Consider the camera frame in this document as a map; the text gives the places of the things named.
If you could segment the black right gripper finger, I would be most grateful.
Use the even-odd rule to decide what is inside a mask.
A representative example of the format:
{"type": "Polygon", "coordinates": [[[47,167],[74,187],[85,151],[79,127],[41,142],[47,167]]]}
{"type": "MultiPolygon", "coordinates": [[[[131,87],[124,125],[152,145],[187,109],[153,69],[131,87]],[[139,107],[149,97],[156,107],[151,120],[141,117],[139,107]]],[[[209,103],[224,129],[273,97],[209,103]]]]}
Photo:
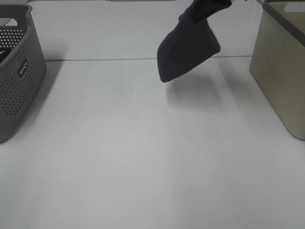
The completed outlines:
{"type": "Polygon", "coordinates": [[[197,23],[221,10],[229,8],[231,5],[231,0],[194,0],[192,20],[197,23]]]}

